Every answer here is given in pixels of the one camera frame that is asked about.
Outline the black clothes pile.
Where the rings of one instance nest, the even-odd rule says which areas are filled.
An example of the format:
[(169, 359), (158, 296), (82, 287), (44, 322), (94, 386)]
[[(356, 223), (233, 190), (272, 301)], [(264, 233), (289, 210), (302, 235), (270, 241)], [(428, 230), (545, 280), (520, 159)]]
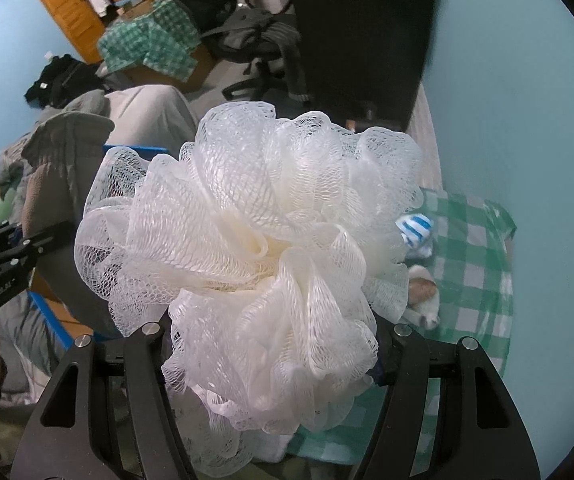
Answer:
[(106, 89), (104, 81), (97, 76), (98, 67), (70, 54), (53, 56), (25, 91), (24, 99), (32, 107), (63, 108), (86, 92)]

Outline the green checkered tablecloth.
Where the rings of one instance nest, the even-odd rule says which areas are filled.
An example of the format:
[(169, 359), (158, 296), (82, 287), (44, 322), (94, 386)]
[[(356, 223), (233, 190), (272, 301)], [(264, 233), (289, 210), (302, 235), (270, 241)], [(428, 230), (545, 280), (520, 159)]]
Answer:
[[(476, 338), (496, 370), (505, 372), (513, 323), (513, 283), (505, 243), (516, 226), (491, 200), (425, 188), (421, 213), (432, 219), (434, 252), (425, 262), (440, 292), (440, 323), (424, 336), (455, 342)], [(373, 386), (354, 399), (337, 427), (313, 434), (300, 428), (287, 452), (307, 460), (352, 466), (371, 441), (386, 390)]]

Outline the beige bed sheet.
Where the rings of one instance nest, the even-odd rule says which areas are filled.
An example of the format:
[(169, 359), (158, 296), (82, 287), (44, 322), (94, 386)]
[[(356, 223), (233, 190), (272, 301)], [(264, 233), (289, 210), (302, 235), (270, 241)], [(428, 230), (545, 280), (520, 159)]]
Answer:
[(108, 118), (114, 123), (109, 145), (164, 148), (180, 154), (195, 139), (198, 118), (182, 92), (166, 84), (145, 84), (108, 93)]

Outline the green checkered cloth on box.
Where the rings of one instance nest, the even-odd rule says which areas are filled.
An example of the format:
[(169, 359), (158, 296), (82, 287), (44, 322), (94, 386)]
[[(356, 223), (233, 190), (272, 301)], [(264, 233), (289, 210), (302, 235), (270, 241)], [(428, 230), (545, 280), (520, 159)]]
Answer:
[(199, 30), (189, 14), (174, 0), (155, 0), (150, 12), (111, 24), (97, 49), (113, 73), (137, 65), (184, 64), (199, 44)]

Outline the white pink plastic bag bundle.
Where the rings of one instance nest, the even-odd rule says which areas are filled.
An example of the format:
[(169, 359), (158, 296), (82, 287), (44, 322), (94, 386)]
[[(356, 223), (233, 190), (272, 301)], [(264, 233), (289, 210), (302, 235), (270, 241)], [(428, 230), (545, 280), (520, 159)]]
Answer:
[(403, 318), (424, 330), (434, 330), (440, 323), (440, 294), (432, 274), (419, 264), (409, 267), (409, 298)]

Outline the blue-rimmed cardboard box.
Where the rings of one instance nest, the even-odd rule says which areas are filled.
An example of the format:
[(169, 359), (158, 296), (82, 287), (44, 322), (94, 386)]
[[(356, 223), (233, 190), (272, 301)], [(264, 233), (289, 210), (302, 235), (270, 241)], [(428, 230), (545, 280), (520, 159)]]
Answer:
[[(23, 157), (33, 168), (22, 210), (27, 236), (69, 221), (82, 220), (87, 194), (104, 158), (101, 144), (32, 142)], [(40, 258), (38, 273), (78, 321), (101, 336), (119, 338), (108, 302), (83, 282), (74, 262), (73, 243)]]

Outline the blue striped white plastic bag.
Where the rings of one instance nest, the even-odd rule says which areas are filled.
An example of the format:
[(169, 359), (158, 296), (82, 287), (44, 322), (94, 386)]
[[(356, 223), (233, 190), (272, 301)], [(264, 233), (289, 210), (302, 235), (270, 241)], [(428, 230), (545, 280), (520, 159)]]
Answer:
[(424, 214), (406, 214), (396, 222), (399, 233), (407, 248), (406, 258), (429, 259), (434, 252), (432, 230), (434, 222)]

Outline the black office chair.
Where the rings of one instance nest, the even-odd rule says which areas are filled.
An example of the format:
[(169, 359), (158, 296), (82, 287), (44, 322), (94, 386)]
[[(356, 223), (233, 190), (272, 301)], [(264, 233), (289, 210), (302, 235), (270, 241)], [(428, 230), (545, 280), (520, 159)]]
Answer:
[(184, 8), (200, 32), (202, 44), (219, 60), (244, 64), (257, 76), (230, 84), (222, 90), (227, 101), (248, 91), (259, 101), (272, 89), (290, 99), (310, 101), (301, 64), (301, 35), (296, 18), (289, 13), (291, 2), (277, 13), (254, 6), (255, 0), (175, 0)]

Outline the black wardrobe cabinet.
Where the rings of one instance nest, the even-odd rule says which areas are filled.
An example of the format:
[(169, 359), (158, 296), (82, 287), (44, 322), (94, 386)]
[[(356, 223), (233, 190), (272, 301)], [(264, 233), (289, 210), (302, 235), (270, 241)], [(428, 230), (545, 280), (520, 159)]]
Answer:
[(293, 0), (311, 105), (337, 124), (406, 130), (437, 0)]

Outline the white mesh bath pouf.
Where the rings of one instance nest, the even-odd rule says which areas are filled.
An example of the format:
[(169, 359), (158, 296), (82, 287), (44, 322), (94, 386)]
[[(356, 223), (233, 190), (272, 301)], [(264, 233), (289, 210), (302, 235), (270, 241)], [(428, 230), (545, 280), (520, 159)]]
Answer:
[(266, 102), (211, 108), (174, 156), (104, 155), (75, 265), (122, 334), (170, 318), (162, 374), (202, 474), (339, 426), (371, 387), (377, 322), (407, 304), (397, 222), (423, 201), (419, 166), (406, 133)]

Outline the grey quilted duvet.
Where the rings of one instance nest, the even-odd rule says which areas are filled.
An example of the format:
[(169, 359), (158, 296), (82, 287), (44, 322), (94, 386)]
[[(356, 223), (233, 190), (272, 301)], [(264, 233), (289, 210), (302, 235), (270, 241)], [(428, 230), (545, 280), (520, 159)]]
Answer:
[(24, 237), (0, 263), (0, 333), (14, 344), (25, 373), (50, 377), (66, 353), (55, 330), (29, 300), (26, 290), (34, 271), (78, 321), (106, 336), (116, 331), (107, 302), (83, 283), (73, 255), (75, 230), (102, 146), (113, 130), (106, 107), (104, 92), (87, 92), (40, 122), (22, 145)]

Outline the large cardboard box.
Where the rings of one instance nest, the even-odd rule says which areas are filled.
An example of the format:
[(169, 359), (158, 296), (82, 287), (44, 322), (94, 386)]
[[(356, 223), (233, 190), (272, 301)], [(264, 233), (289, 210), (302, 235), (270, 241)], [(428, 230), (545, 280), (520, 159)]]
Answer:
[(207, 47), (199, 44), (184, 64), (160, 68), (137, 65), (126, 68), (123, 73), (133, 84), (167, 84), (180, 92), (191, 93), (203, 87), (214, 66), (215, 60)]

